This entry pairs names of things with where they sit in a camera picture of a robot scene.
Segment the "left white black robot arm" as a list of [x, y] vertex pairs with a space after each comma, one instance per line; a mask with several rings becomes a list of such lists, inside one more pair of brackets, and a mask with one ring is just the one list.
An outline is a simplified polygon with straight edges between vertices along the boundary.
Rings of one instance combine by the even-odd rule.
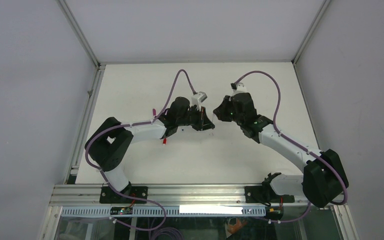
[[112, 185], [111, 197], [125, 203], [131, 196], [131, 183], [121, 166], [129, 146], [148, 140], [163, 140], [174, 135], [179, 127], [190, 126], [196, 131], [214, 129], [202, 103], [207, 95], [200, 91], [191, 100], [177, 97], [167, 110], [152, 120], [122, 124], [115, 117], [107, 118], [86, 142], [85, 156], [88, 164], [104, 174]]

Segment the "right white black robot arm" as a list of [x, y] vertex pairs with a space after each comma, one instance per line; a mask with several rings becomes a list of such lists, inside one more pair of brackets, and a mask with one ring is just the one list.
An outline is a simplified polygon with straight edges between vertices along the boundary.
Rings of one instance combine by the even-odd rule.
[[250, 93], [226, 95], [213, 113], [219, 121], [236, 123], [246, 137], [276, 151], [301, 171], [301, 175], [269, 174], [261, 183], [267, 202], [274, 203], [283, 195], [301, 196], [323, 208], [340, 194], [344, 194], [341, 204], [347, 201], [349, 181], [339, 155], [286, 136], [273, 120], [257, 113]]

